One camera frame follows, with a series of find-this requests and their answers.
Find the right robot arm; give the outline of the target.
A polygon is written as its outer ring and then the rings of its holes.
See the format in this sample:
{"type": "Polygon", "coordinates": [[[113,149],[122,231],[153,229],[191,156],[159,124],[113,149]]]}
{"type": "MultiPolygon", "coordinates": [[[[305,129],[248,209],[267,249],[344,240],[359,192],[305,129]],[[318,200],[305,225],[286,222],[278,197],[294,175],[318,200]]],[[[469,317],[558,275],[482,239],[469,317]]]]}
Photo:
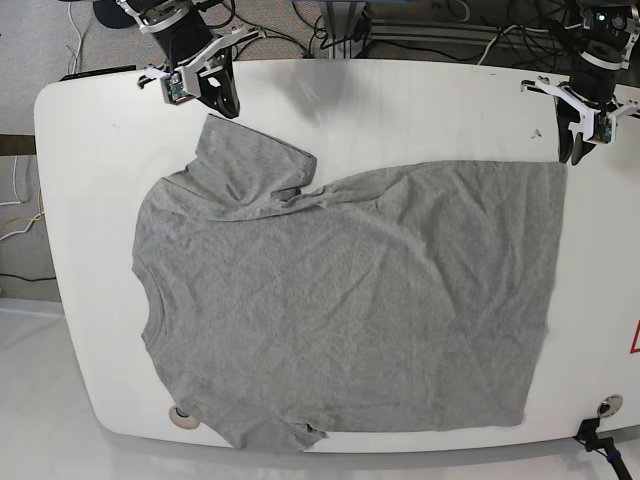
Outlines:
{"type": "Polygon", "coordinates": [[[141,33],[153,36],[166,55],[163,67],[144,69],[139,88],[158,81],[167,104],[198,100],[228,119],[239,116],[233,48],[263,37],[263,29],[243,25],[228,34],[217,33],[200,15],[214,5],[212,1],[157,1],[145,9],[136,9],[129,1],[117,5],[141,33]]]}

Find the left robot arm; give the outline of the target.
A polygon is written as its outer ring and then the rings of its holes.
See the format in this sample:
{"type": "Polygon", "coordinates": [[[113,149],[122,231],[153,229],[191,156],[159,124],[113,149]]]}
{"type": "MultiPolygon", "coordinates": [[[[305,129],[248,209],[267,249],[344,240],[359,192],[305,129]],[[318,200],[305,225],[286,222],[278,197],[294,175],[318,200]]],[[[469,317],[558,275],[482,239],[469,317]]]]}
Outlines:
{"type": "Polygon", "coordinates": [[[558,160],[576,166],[599,145],[616,141],[619,120],[639,117],[639,103],[615,96],[619,74],[630,66],[639,41],[637,1],[568,1],[578,24],[571,29],[555,19],[544,22],[569,57],[568,79],[546,77],[521,82],[523,91],[554,99],[558,160]]]}

